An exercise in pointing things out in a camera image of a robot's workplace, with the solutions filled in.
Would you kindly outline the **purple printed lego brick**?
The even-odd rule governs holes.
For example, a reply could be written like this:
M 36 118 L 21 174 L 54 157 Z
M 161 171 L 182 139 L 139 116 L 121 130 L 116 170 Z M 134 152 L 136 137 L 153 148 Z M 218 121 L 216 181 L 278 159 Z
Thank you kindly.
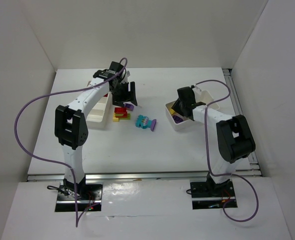
M 130 104 L 130 103 L 126 103 L 125 105 L 124 105 L 124 107 L 126 108 L 126 110 L 127 111 L 133 111 L 134 110 L 134 108 L 135 108 L 135 106 L 133 105 L 133 104 Z

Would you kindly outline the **red yellow green lego pile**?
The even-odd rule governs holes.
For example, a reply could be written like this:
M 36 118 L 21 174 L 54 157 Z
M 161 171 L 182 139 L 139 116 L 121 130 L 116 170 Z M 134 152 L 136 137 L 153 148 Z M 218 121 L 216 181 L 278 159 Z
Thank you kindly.
M 112 121 L 119 122 L 120 120 L 130 120 L 131 114 L 128 113 L 126 107 L 115 107 L 113 112 Z

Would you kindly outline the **yellow lego brick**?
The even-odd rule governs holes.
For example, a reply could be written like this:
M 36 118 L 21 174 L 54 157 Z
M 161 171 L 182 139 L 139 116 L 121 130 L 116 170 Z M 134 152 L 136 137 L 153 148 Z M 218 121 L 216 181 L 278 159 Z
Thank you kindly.
M 173 115 L 173 114 L 176 114 L 176 113 L 177 113 L 177 112 L 176 112 L 176 111 L 175 111 L 173 108 L 170 108 L 170 109 L 169 109 L 169 112 L 170 112 L 170 114 L 171 114 L 171 115 Z

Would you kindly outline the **teal character lego figure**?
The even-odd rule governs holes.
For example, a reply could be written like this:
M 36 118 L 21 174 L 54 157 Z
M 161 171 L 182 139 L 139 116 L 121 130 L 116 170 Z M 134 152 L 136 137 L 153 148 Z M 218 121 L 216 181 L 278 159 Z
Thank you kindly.
M 147 116 L 139 115 L 136 119 L 135 126 L 137 128 L 151 128 L 152 120 L 150 120 Z

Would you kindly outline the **purple curved lego base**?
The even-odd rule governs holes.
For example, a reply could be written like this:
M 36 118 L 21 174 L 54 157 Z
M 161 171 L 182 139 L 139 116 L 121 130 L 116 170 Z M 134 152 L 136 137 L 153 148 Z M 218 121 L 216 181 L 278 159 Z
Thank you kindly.
M 153 119 L 153 120 L 151 121 L 151 125 L 150 125 L 150 130 L 151 130 L 152 132 L 155 130 L 156 124 L 157 124 L 157 120 L 156 120 L 156 119 Z

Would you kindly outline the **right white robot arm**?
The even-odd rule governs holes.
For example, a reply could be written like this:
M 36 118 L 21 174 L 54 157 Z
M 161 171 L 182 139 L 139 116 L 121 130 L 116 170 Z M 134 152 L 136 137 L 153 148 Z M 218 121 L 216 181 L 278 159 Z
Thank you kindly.
M 206 187 L 212 191 L 225 186 L 236 171 L 240 159 L 247 158 L 256 144 L 245 116 L 222 113 L 212 105 L 218 100 L 196 101 L 196 87 L 186 86 L 177 90 L 178 99 L 172 109 L 183 117 L 204 125 L 205 149 L 209 173 Z M 216 133 L 217 158 L 211 165 L 208 133 Z

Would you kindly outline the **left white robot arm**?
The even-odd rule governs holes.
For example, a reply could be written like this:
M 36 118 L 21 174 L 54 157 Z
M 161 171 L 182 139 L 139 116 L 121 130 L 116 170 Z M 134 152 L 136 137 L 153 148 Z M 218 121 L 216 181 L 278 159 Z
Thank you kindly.
M 83 145 L 89 131 L 86 118 L 107 94 L 112 95 L 112 104 L 124 107 L 125 103 L 137 106 L 135 82 L 128 82 L 127 63 L 111 62 L 109 68 L 93 74 L 89 89 L 84 90 L 68 105 L 59 105 L 55 109 L 54 135 L 62 145 L 64 163 L 68 165 L 63 178 L 63 185 L 80 193 L 86 184 L 83 170 Z

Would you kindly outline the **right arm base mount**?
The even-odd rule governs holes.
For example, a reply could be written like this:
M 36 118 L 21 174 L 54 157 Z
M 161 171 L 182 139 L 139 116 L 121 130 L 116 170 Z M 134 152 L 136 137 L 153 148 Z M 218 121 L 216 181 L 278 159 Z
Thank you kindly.
M 205 181 L 192 181 L 185 191 L 191 196 L 192 209 L 237 208 L 233 182 L 228 179 L 223 183 L 215 183 L 208 173 Z

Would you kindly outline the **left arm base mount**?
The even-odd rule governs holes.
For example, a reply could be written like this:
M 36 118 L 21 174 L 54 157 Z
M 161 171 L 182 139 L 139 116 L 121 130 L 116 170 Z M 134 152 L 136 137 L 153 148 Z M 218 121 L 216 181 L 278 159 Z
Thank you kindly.
M 59 186 L 48 185 L 46 188 L 50 191 L 56 191 L 56 203 L 54 211 L 56 213 L 67 213 L 75 211 L 75 195 L 77 199 L 78 212 L 83 212 L 88 208 L 88 212 L 100 212 L 102 210 L 103 183 L 87 182 L 82 180 L 77 186 L 77 194 L 75 194 L 73 185 L 67 187 L 65 182 L 61 182 Z

